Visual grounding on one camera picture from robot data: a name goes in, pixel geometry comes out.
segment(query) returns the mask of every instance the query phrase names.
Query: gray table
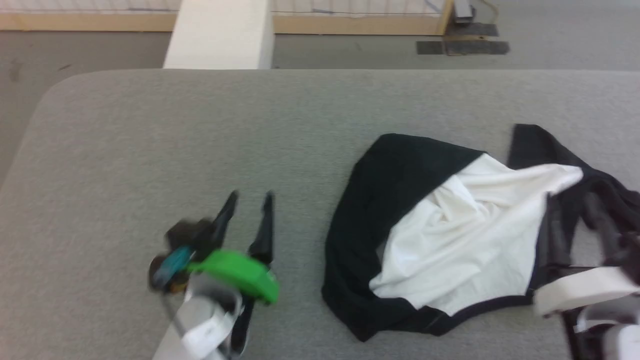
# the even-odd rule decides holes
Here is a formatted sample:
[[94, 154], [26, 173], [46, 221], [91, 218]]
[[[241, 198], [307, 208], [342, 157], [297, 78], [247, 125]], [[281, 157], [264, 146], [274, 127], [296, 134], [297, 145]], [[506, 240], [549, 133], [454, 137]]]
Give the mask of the gray table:
[[[241, 198], [244, 250], [276, 193], [282, 299], [258, 307], [246, 359], [564, 359], [558, 320], [530, 308], [442, 338], [359, 343], [321, 300], [324, 236], [358, 157], [383, 133], [505, 160], [511, 126], [539, 124], [627, 186], [640, 181], [640, 75], [542, 71], [98, 72], [42, 99], [0, 193], [0, 357], [150, 359], [168, 320], [146, 288], [163, 234]], [[593, 261], [582, 241], [578, 255]]]

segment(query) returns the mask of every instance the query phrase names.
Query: black fabric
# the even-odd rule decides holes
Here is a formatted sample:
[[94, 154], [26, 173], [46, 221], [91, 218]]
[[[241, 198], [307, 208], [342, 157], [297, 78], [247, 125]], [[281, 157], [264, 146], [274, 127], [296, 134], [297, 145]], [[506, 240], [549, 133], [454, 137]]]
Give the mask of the black fabric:
[[[536, 253], [525, 295], [480, 302], [454, 316], [427, 306], [416, 310], [402, 298], [381, 299], [369, 289], [369, 281], [381, 271], [376, 249], [391, 228], [482, 153], [430, 138], [387, 134], [376, 140], [354, 166], [327, 236], [322, 294], [333, 313], [360, 341], [382, 330], [440, 336], [487, 311], [531, 304], [533, 291], [545, 283], [541, 268], [546, 258]], [[542, 128], [516, 125], [508, 166], [519, 169], [546, 163], [577, 166], [584, 173], [578, 184], [549, 199], [539, 234], [540, 238], [557, 225], [549, 221], [550, 213], [560, 217], [567, 259], [588, 192], [600, 196], [622, 230], [640, 230], [640, 194], [591, 168]]]

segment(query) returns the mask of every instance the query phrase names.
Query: green plastic bracket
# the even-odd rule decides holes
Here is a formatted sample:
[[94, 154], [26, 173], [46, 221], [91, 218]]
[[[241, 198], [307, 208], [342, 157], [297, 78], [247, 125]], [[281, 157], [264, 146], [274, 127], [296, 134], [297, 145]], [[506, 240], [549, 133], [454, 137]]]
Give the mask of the green plastic bracket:
[[234, 251], [215, 250], [203, 262], [190, 263], [187, 271], [205, 272], [267, 304], [276, 302], [280, 293], [280, 286], [267, 266]]

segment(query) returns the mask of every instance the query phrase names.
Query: wooden frame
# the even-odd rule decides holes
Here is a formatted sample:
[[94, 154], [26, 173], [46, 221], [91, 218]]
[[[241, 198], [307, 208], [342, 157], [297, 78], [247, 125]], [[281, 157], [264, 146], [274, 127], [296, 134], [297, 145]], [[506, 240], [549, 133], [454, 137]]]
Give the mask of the wooden frame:
[[[445, 0], [439, 17], [297, 17], [274, 16], [279, 34], [444, 35], [453, 9]], [[0, 13], [0, 30], [18, 31], [161, 31], [169, 32], [176, 14]]]

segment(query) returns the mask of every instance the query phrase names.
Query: cloth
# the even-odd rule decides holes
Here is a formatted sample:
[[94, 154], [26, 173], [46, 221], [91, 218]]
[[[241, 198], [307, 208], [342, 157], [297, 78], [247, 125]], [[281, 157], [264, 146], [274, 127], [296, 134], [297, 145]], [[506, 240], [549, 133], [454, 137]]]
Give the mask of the cloth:
[[[447, 181], [452, 176], [463, 175], [464, 170], [477, 160], [485, 161], [484, 167], [492, 163], [482, 158], [481, 151], [434, 139], [383, 135], [354, 166], [327, 236], [322, 293], [330, 309], [359, 340], [366, 341], [381, 330], [443, 335], [475, 315], [502, 307], [530, 304], [533, 291], [542, 285], [543, 279], [538, 271], [543, 264], [538, 263], [537, 254], [531, 249], [543, 216], [545, 192], [558, 193], [553, 199], [560, 204], [567, 251], [570, 251], [575, 226], [582, 213], [582, 200], [589, 191], [596, 191], [603, 198], [622, 229], [640, 228], [640, 197], [637, 192], [627, 190], [609, 174], [589, 167], [542, 128], [518, 125], [509, 155], [508, 165], [511, 169], [532, 171], [535, 168], [531, 167], [537, 165], [557, 164], [554, 165], [556, 170], [566, 172], [557, 179], [551, 179], [551, 183], [555, 184], [546, 184], [535, 192], [536, 201], [530, 208], [535, 211], [524, 217], [529, 221], [525, 226], [527, 236], [511, 236], [522, 241], [526, 249], [520, 253], [520, 257], [518, 250], [522, 249], [508, 244], [514, 245], [515, 251], [509, 253], [509, 246], [503, 247], [505, 240], [493, 243], [494, 252], [488, 250], [488, 254], [479, 254], [477, 249], [465, 252], [460, 245], [460, 248], [456, 248], [457, 252], [452, 251], [443, 257], [449, 261], [448, 264], [446, 261], [438, 262], [438, 251], [435, 251], [437, 245], [434, 244], [420, 243], [424, 248], [420, 249], [418, 256], [412, 249], [402, 249], [404, 245], [395, 248], [403, 241], [417, 246], [419, 241], [414, 239], [407, 242], [406, 238], [403, 239], [405, 232], [416, 231], [409, 229], [413, 217], [421, 214], [419, 222], [422, 224], [416, 225], [416, 229], [428, 228], [424, 224], [434, 221], [428, 217], [438, 211], [431, 207], [437, 198], [432, 192], [442, 184], [451, 185]], [[469, 229], [480, 231], [473, 226]], [[489, 238], [494, 239], [487, 236], [479, 241]], [[376, 249], [388, 239], [390, 241], [387, 242], [382, 264], [392, 263], [385, 260], [385, 256], [401, 258], [394, 256], [398, 250], [414, 256], [413, 261], [400, 261], [395, 268], [385, 270], [386, 266], [382, 267]], [[472, 239], [477, 237], [470, 236], [467, 242], [472, 243]], [[506, 251], [503, 254], [507, 258], [514, 257], [505, 262], [490, 261], [496, 256], [495, 252], [500, 253], [500, 250]], [[471, 266], [462, 271], [463, 274], [456, 271], [456, 266], [447, 268], [447, 265], [452, 265], [452, 258], [457, 256], [462, 259], [462, 254], [470, 255], [469, 259], [483, 259], [480, 262], [469, 261], [469, 264], [476, 266], [476, 273], [469, 270]], [[463, 262], [453, 264], [465, 268]], [[466, 281], [474, 277], [473, 274], [483, 272], [478, 269], [479, 264], [480, 267], [483, 264], [491, 265], [482, 270], [490, 270], [492, 266], [496, 268], [487, 272], [486, 278], [478, 277], [486, 279], [481, 281], [481, 285], [472, 281], [468, 287], [464, 286]], [[512, 276], [520, 277], [519, 281], [510, 281]], [[496, 286], [492, 281], [504, 281], [506, 285]]]
[[578, 167], [511, 170], [481, 155], [391, 229], [370, 289], [449, 316], [478, 302], [525, 295], [547, 193], [581, 177]]

